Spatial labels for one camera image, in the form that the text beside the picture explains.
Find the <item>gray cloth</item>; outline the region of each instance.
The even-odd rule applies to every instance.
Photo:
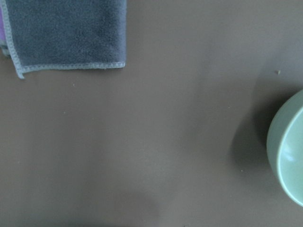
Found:
[[[1,0],[17,73],[125,66],[126,0]]]

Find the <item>gray table surface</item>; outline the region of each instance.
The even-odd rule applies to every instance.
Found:
[[[19,80],[1,56],[0,226],[301,226],[265,141],[303,88],[302,10],[129,0],[124,69]]]

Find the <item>bowl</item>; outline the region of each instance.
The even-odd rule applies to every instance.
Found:
[[[303,206],[303,90],[276,113],[267,134],[267,156],[286,194]]]

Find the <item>purple cloth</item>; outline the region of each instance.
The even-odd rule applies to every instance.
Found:
[[[0,7],[0,40],[5,41],[5,33],[4,33],[4,26],[3,26],[3,18],[2,18],[2,9]]]

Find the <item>light green bowl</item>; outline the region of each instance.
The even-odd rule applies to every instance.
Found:
[[[303,90],[276,113],[267,135],[267,156],[286,194],[303,206]]]

